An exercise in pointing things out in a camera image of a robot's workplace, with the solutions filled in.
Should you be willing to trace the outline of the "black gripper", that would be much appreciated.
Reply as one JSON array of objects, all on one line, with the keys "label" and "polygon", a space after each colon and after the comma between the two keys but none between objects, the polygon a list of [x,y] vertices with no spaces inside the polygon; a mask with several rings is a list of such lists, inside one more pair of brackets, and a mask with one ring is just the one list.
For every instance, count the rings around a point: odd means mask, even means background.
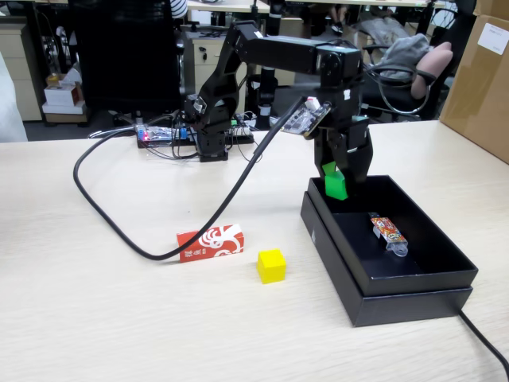
[{"label": "black gripper", "polygon": [[316,90],[320,103],[314,139],[314,163],[321,176],[340,168],[343,161],[343,137],[347,139],[347,185],[366,181],[373,157],[368,119],[359,116],[360,83],[326,84]]}]

